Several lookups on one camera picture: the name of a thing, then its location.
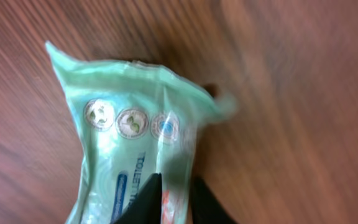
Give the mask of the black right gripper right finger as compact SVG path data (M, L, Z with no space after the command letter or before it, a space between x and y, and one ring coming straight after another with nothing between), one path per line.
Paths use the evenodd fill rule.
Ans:
M193 224L236 224L201 177L193 178L190 203Z

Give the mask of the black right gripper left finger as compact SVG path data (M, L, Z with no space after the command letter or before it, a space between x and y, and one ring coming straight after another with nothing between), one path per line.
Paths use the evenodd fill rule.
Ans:
M114 224L160 224L162 175L154 173L143 185L133 203Z

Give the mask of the teal tissue packet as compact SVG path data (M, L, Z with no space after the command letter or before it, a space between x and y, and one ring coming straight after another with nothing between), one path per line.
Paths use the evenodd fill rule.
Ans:
M45 43L83 147L68 223L114 223L162 178L158 223L185 223L198 133L230 117L230 93L211 96L162 65L75 59Z

